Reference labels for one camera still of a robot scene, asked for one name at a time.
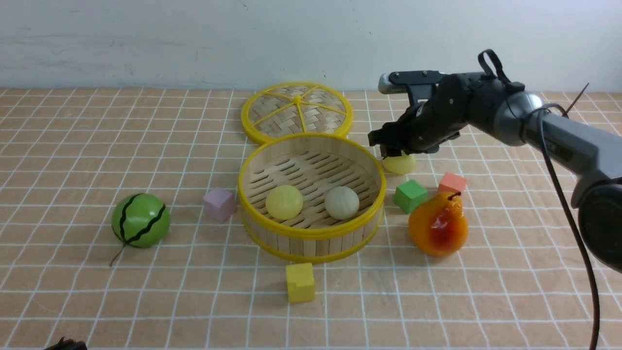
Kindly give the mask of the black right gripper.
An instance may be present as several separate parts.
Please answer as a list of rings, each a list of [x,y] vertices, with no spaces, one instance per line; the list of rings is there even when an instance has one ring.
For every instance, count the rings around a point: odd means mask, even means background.
[[[369,132],[369,146],[380,146],[382,159],[435,153],[467,124],[486,131],[484,103],[475,98],[484,81],[484,73],[446,75],[435,94],[406,109],[398,124],[383,124]]]

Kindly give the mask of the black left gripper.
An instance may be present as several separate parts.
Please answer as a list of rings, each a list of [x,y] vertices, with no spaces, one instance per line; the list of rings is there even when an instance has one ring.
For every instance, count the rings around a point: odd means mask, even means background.
[[[84,341],[62,337],[57,343],[50,345],[45,350],[87,350],[87,345]]]

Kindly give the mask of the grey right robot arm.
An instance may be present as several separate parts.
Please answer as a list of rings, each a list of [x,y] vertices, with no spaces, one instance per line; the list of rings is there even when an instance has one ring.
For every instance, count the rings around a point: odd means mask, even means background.
[[[582,241],[603,264],[621,270],[621,148],[619,135],[553,113],[518,83],[483,72],[384,74],[384,94],[407,93],[410,107],[367,135],[382,157],[430,154],[467,125],[508,146],[528,144],[577,177],[571,207]]]

